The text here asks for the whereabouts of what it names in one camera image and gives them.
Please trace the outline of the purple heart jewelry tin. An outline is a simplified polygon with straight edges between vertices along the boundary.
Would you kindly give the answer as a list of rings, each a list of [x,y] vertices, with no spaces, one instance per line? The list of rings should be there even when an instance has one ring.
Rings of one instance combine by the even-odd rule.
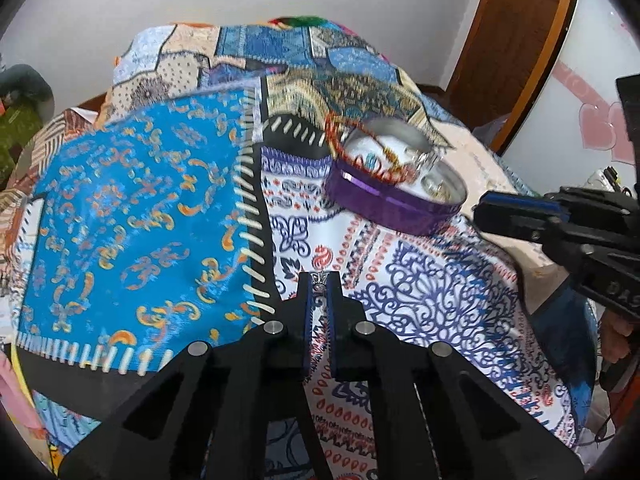
[[[331,113],[324,133],[332,156],[324,190],[337,205],[391,230],[430,236],[468,198],[460,174],[426,133],[397,118],[366,122]]]

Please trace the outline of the wooden door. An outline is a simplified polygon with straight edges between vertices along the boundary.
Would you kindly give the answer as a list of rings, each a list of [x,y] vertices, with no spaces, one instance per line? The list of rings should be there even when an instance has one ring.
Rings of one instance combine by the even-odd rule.
[[[470,129],[502,118],[503,154],[559,54],[576,0],[480,0],[449,81],[452,112]]]

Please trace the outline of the dark green round cushion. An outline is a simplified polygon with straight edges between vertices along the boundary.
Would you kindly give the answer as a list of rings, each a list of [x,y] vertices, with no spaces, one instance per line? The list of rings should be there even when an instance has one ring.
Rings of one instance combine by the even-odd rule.
[[[1,97],[10,104],[21,100],[31,102],[43,122],[54,115],[52,88],[30,65],[15,64],[1,71]]]

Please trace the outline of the patchwork bed quilt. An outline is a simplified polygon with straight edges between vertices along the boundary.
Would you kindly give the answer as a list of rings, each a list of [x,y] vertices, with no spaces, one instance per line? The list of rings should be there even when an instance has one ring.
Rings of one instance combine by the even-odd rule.
[[[326,195],[324,120],[394,118],[468,196],[440,230],[388,228]],[[1,192],[6,410],[50,472],[118,386],[186,344],[238,340],[300,276],[334,271],[416,346],[449,342],[568,448],[589,412],[594,319],[535,246],[472,226],[526,185],[409,76],[337,24],[166,25],[134,37],[96,119],[70,108]]]

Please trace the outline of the white wardrobe sliding door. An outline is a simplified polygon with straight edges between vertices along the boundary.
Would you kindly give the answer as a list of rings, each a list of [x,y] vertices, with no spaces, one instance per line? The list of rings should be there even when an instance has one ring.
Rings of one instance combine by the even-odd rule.
[[[552,71],[503,161],[534,191],[583,186],[612,167],[636,182],[615,81],[639,71],[639,47],[608,0],[577,0]]]

